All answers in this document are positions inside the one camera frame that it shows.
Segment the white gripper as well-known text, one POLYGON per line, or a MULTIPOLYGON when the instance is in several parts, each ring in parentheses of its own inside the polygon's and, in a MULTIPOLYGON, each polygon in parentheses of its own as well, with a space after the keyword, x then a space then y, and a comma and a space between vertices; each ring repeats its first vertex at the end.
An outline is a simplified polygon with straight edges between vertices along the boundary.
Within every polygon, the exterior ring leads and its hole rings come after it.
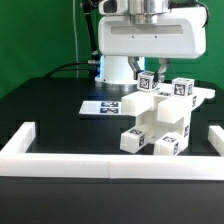
POLYGON ((138 57, 160 58, 158 81, 169 58, 194 59, 206 50, 206 8, 169 8, 167 0, 102 0, 99 49, 106 56, 128 56, 133 78, 142 71, 138 57))

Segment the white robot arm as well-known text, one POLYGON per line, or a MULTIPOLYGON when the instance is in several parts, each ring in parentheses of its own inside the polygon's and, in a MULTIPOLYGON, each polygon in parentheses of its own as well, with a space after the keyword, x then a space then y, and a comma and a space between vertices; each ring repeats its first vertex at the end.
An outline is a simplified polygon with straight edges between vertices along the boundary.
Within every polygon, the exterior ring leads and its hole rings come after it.
POLYGON ((141 58, 157 58, 155 80, 162 82, 171 59, 195 59, 206 50, 207 6, 198 0, 82 0, 88 24, 99 11, 98 33, 91 34, 95 55, 103 57, 99 82, 132 84, 141 58))

